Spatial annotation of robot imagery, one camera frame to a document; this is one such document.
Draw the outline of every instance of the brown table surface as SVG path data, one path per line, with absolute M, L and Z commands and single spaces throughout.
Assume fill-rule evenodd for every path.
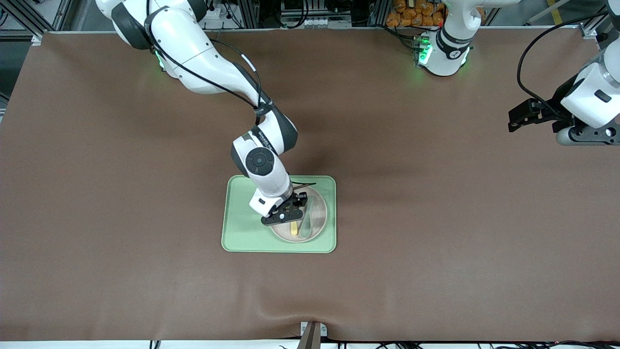
M 247 105 L 116 35 L 47 34 L 0 126 L 2 338 L 620 340 L 618 150 L 507 131 L 539 32 L 481 30 L 450 78 L 381 30 L 222 35 L 300 131 L 290 173 L 338 184 L 328 255 L 222 249 Z M 594 53 L 558 30 L 524 82 L 550 96 Z

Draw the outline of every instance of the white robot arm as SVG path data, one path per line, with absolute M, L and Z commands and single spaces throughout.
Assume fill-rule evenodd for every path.
M 620 0 L 609 0 L 612 23 L 620 29 Z M 530 98 L 509 113 L 508 130 L 555 121 L 561 145 L 620 145 L 620 39 L 594 56 L 575 76 L 557 88 L 553 97 Z
M 438 76 L 456 73 L 465 64 L 469 44 L 481 25 L 477 7 L 503 7 L 521 0 L 446 0 L 448 17 L 439 31 L 423 34 L 429 38 L 426 52 L 420 52 L 418 61 L 429 72 Z
M 109 0 L 97 0 L 97 5 L 110 14 L 125 42 L 156 53 L 167 73 L 187 89 L 200 94 L 226 91 L 254 108 L 256 125 L 235 139 L 231 149 L 235 165 L 257 187 L 250 206 L 265 225 L 302 219 L 299 208 L 305 195 L 293 192 L 278 157 L 295 146 L 297 130 L 241 65 L 222 57 L 197 24 L 206 13 L 204 0 L 151 0 L 149 9 L 144 0 L 117 0 L 113 7 Z

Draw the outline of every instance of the green placemat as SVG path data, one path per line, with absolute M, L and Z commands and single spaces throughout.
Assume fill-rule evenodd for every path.
M 312 187 L 325 199 L 327 222 L 316 238 L 308 242 L 286 242 L 250 207 L 256 187 L 249 178 L 233 176 L 228 181 L 222 247 L 230 252 L 330 253 L 336 248 L 336 182 L 330 176 L 291 176 L 294 182 L 316 182 Z

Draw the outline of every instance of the green indicator light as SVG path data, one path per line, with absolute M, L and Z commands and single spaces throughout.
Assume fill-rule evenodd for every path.
M 428 57 L 430 57 L 431 52 L 433 51 L 432 45 L 427 45 L 427 47 L 420 52 L 420 64 L 428 63 Z
M 164 62 L 162 61 L 162 58 L 159 55 L 159 52 L 155 51 L 155 56 L 157 56 L 157 60 L 159 61 L 159 66 L 165 70 L 166 68 L 164 67 Z

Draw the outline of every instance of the round plate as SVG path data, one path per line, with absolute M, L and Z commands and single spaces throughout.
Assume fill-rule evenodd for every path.
M 309 209 L 298 227 L 298 234 L 291 235 L 291 223 L 272 225 L 271 229 L 275 235 L 287 242 L 308 242 L 321 233 L 327 222 L 327 205 L 325 199 L 311 186 L 301 188 L 296 193 L 306 192 L 308 194 Z

